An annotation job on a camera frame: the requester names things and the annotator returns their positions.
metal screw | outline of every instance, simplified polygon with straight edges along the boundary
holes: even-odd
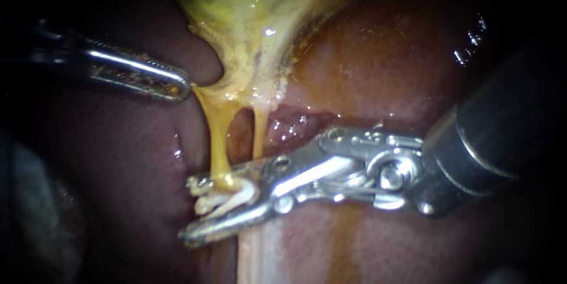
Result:
[[[430,216],[431,214],[433,214],[435,212],[433,206],[430,203],[427,203],[427,202],[421,202],[418,206],[418,210],[419,210],[419,212],[421,212],[422,214],[424,214],[426,216]]]
[[[334,128],[333,130],[331,130],[327,136],[329,137],[329,139],[331,141],[334,142],[339,142],[341,140],[343,140],[344,135],[346,135],[347,133],[344,131],[344,129],[342,128]]]
[[[290,212],[293,207],[294,199],[290,195],[286,195],[276,201],[273,209],[277,213],[286,214]]]
[[[276,169],[276,171],[278,171],[278,172],[284,172],[288,169],[289,163],[290,163],[290,161],[289,161],[288,157],[280,156],[273,163],[273,168]]]
[[[390,162],[380,170],[380,188],[389,191],[396,191],[403,187],[404,174],[400,171],[400,162]]]

clip applier jaw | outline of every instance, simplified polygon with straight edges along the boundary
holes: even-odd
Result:
[[[252,203],[192,222],[178,236],[186,246],[200,247],[312,200],[358,201],[382,210],[404,208],[403,191],[423,169],[421,145],[413,136],[329,128],[296,151],[262,159],[263,164],[255,167],[259,195]],[[199,183],[213,187],[202,176]]]

